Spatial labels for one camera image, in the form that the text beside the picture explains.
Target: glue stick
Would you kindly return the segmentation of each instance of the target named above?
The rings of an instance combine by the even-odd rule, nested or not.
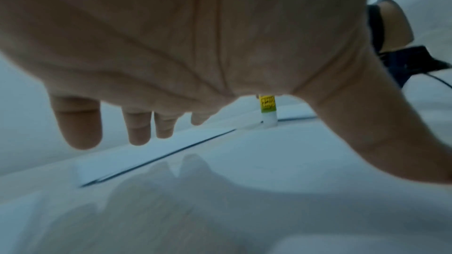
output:
[[[259,95],[260,112],[265,127],[278,125],[278,116],[276,115],[276,102],[273,95]]]

